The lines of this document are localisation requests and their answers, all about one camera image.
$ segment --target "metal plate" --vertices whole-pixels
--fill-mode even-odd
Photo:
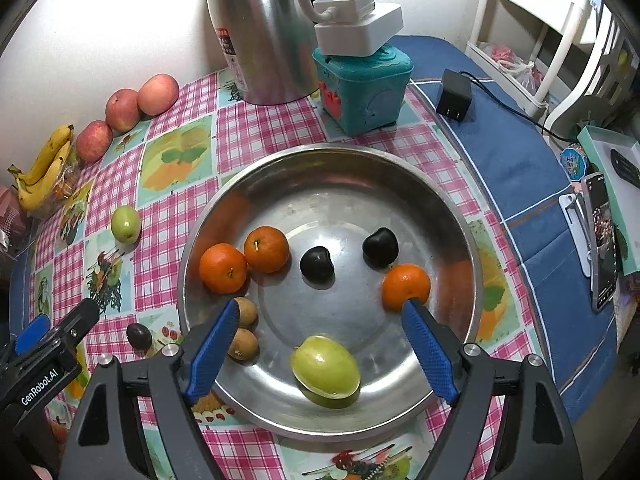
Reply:
[[[220,189],[190,234],[178,277],[183,331],[229,298],[202,285],[202,253],[219,242],[242,248],[261,225],[287,235],[291,259],[278,273],[253,273],[234,295],[246,293],[258,307],[260,354],[245,365],[226,360],[216,380],[220,396],[268,430],[322,442],[373,436],[423,410],[431,388],[398,314],[382,309],[384,272],[364,262],[362,242],[389,227],[399,241],[398,262],[419,264],[431,277],[430,311],[460,339],[473,340],[479,259],[446,194],[400,158],[369,148],[316,144],[267,156]],[[335,266],[328,286],[312,286],[300,273],[300,257],[316,245],[329,249]],[[356,358],[362,383],[351,399],[312,402],[296,383],[289,357],[314,334],[342,343]]]

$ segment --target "teal tissue box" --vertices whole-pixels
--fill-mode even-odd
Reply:
[[[322,107],[349,136],[398,120],[414,64],[385,43],[368,57],[323,56],[314,50]]]

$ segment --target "metal screw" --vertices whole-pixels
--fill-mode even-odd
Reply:
[[[476,357],[480,355],[480,347],[474,343],[467,343],[464,347],[464,351],[469,357]]]
[[[100,366],[109,366],[113,361],[113,354],[105,353],[98,355],[98,364]]]
[[[180,351],[180,347],[175,343],[169,343],[162,347],[162,355],[166,357],[173,357]]]
[[[531,366],[542,366],[544,364],[542,357],[537,354],[529,354],[527,356],[527,361],[529,361]]]

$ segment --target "black plum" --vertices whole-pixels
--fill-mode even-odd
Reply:
[[[386,267],[398,257],[398,239],[391,229],[381,227],[365,238],[362,253],[375,267]]]
[[[334,264],[326,247],[312,247],[300,258],[302,275],[313,283],[325,283],[334,275]]]

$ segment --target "smartphone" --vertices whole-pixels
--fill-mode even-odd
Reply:
[[[618,279],[618,249],[604,175],[585,176],[582,192],[590,231],[591,306],[599,312],[613,297]]]

